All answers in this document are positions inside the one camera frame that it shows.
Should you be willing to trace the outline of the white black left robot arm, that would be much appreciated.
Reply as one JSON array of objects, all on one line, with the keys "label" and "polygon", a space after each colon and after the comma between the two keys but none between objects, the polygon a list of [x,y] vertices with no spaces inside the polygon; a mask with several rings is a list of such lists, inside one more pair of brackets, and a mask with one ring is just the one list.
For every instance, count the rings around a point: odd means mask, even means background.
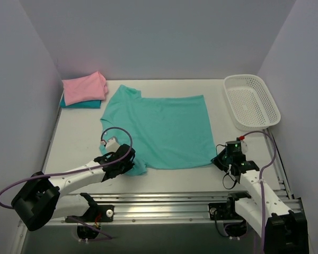
[{"label": "white black left robot arm", "polygon": [[72,193],[128,172],[134,166],[134,158],[135,150],[123,144],[116,151],[97,157],[65,175],[47,176],[37,172],[13,198],[11,206],[30,231],[59,217],[64,217],[67,222],[111,222],[111,205],[98,205],[88,193]]}]

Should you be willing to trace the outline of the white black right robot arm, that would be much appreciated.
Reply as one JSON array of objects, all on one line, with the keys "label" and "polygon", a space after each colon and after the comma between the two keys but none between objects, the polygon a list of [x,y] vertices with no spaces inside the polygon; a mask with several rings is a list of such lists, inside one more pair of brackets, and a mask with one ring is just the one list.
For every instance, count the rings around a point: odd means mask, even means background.
[{"label": "white black right robot arm", "polygon": [[257,164],[246,159],[240,139],[228,141],[212,164],[234,177],[242,192],[210,204],[210,218],[223,222],[222,235],[239,238],[252,228],[262,240],[264,253],[309,253],[307,219],[286,205],[260,175]]}]

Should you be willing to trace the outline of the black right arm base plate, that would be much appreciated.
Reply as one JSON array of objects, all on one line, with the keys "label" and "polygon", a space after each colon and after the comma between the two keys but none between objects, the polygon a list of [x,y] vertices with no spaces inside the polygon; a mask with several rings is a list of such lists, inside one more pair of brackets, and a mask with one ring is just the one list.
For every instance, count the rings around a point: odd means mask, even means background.
[{"label": "black right arm base plate", "polygon": [[209,203],[208,210],[209,217],[213,221],[244,220],[243,217],[241,217],[235,212],[234,205],[228,205],[226,202]]}]

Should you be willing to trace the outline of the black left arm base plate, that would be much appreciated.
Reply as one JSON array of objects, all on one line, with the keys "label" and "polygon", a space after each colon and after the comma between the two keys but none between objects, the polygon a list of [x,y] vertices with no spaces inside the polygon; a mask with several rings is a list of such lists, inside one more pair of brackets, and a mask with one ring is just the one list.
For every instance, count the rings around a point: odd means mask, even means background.
[{"label": "black left arm base plate", "polygon": [[65,218],[69,221],[69,217],[74,217],[83,222],[100,223],[112,222],[114,216],[113,205],[88,205],[75,206],[67,214]]}]

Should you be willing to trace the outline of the folded pink t-shirt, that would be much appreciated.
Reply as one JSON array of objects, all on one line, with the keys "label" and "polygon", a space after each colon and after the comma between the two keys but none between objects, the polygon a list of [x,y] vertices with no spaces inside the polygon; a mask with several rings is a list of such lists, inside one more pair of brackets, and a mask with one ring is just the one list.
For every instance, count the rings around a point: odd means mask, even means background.
[{"label": "folded pink t-shirt", "polygon": [[63,79],[65,105],[86,101],[103,101],[109,92],[106,78],[96,71],[88,76]]}]

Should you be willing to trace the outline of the mint green t-shirt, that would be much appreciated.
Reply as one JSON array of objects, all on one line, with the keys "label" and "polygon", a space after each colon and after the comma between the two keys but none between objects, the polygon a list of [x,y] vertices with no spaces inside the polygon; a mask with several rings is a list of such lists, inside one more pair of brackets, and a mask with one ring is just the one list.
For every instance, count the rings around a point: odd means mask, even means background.
[{"label": "mint green t-shirt", "polygon": [[104,139],[116,137],[135,150],[129,176],[148,168],[175,170],[210,164],[215,145],[202,95],[143,98],[139,90],[121,85],[100,119]]}]

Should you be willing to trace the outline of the folded teal t-shirt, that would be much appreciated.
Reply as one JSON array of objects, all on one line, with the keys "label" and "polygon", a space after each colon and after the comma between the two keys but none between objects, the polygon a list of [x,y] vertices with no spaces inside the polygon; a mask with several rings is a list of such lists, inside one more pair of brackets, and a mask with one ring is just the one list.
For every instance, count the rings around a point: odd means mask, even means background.
[{"label": "folded teal t-shirt", "polygon": [[100,100],[93,100],[93,101],[84,101],[84,102],[78,102],[71,105],[66,105],[64,96],[61,98],[60,101],[60,107],[61,108],[91,108],[91,109],[98,109],[101,107],[101,101]]}]

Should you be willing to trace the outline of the white perforated plastic basket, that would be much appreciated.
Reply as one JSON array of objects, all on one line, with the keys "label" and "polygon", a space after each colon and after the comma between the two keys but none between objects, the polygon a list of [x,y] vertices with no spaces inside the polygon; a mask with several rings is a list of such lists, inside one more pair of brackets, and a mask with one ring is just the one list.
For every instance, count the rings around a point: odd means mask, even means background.
[{"label": "white perforated plastic basket", "polygon": [[256,75],[231,75],[223,81],[223,97],[235,127],[260,131],[281,120],[278,107],[263,79]]}]

